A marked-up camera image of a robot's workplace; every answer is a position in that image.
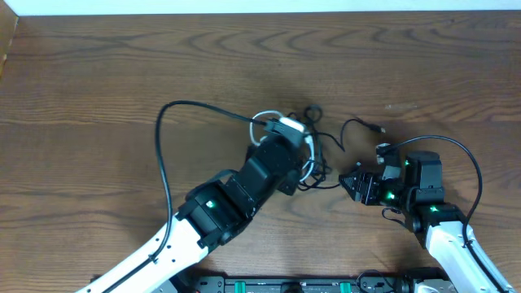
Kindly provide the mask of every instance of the green terminal block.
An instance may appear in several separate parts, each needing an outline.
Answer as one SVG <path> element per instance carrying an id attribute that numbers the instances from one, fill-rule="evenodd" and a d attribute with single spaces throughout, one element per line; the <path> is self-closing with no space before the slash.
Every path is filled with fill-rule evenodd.
<path id="1" fill-rule="evenodd" d="M 235 293 L 246 293 L 246 283 L 235 282 Z"/>
<path id="2" fill-rule="evenodd" d="M 340 283 L 340 293 L 351 293 L 351 283 L 350 282 L 341 282 Z"/>

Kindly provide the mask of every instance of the connector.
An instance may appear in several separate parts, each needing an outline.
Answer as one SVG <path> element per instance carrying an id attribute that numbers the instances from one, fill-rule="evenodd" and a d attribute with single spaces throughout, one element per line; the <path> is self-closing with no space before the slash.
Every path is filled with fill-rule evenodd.
<path id="1" fill-rule="evenodd" d="M 367 128 L 377 133 L 385 133 L 385 128 L 375 124 L 366 124 Z"/>
<path id="2" fill-rule="evenodd" d="M 306 137 L 304 138 L 304 141 L 307 144 L 313 144 L 313 135 L 311 135 L 311 134 L 306 135 Z"/>
<path id="3" fill-rule="evenodd" d="M 390 145 L 388 143 L 382 143 L 380 145 L 376 146 L 376 155 L 379 156 L 385 156 L 390 150 L 394 149 L 393 145 Z"/>
<path id="4" fill-rule="evenodd" d="M 300 148 L 304 140 L 305 126 L 291 119 L 268 120 L 264 130 L 271 133 L 277 133 L 290 141 L 295 148 Z"/>

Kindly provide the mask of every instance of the wood grain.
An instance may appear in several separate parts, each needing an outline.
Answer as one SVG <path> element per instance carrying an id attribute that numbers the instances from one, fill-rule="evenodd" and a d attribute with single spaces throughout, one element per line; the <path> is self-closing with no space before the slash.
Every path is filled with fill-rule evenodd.
<path id="1" fill-rule="evenodd" d="M 338 170 L 371 162 L 378 141 L 448 135 L 484 174 L 471 222 L 521 289 L 521 12 L 27 17 L 0 84 L 0 291 L 74 291 L 164 223 L 153 148 L 160 107 L 175 99 L 247 116 L 320 104 Z M 247 127 L 193 107 L 165 118 L 174 203 L 221 169 L 239 168 Z M 438 151 L 447 200 L 466 212 L 471 162 Z M 380 208 L 341 189 L 276 194 L 250 227 L 200 267 L 229 275 L 356 275 L 436 262 Z"/>

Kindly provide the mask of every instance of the white cable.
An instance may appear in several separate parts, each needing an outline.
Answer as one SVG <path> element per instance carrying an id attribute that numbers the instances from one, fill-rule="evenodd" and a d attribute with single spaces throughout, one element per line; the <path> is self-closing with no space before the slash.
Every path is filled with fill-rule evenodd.
<path id="1" fill-rule="evenodd" d="M 266 111 L 262 111 L 262 112 L 258 112 L 256 113 L 252 119 L 256 119 L 257 117 L 260 117 L 260 116 L 263 116 L 263 115 L 268 115 L 268 114 L 272 114 L 272 115 L 278 115 L 279 118 L 283 118 L 284 115 L 279 112 L 279 111 L 276 111 L 276 110 L 266 110 Z M 252 143 L 256 146 L 260 146 L 261 143 L 258 142 L 255 137 L 253 136 L 253 123 L 250 122 L 250 139 L 252 140 Z"/>
<path id="2" fill-rule="evenodd" d="M 304 182 L 306 179 L 308 179 L 309 175 L 311 175 L 311 172 L 315 169 L 315 145 L 313 144 L 313 136 L 308 135 L 304 139 L 309 147 L 309 160 L 304 164 L 302 169 L 306 168 L 309 164 L 308 172 L 300 179 L 300 182 Z"/>

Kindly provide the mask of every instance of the green led light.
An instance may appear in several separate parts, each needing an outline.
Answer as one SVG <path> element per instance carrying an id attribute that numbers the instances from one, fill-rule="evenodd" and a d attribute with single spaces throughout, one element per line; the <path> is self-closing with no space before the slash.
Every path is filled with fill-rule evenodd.
<path id="1" fill-rule="evenodd" d="M 206 203 L 206 206 L 209 207 L 209 208 L 214 208 L 214 207 L 215 207 L 215 203 L 214 203 L 212 200 L 209 200 L 209 201 Z"/>

